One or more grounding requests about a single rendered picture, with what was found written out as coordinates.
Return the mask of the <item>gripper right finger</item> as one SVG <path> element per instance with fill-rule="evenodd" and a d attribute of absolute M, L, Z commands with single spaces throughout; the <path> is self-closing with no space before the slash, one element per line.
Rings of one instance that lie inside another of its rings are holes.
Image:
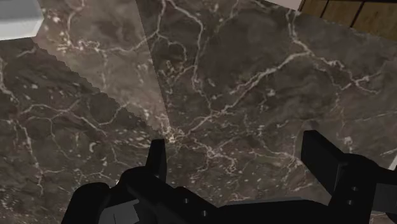
<path fill-rule="evenodd" d="M 372 211 L 397 224 L 397 169 L 344 153 L 316 130 L 303 132 L 301 161 L 331 195 L 335 224 L 369 224 Z"/>

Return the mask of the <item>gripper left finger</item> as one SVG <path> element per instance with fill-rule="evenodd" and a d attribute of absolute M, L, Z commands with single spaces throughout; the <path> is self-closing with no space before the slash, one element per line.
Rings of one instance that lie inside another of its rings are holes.
<path fill-rule="evenodd" d="M 217 208 L 184 187 L 166 183 L 165 141 L 152 140 L 144 166 L 119 182 L 77 188 L 61 224 L 217 224 Z"/>

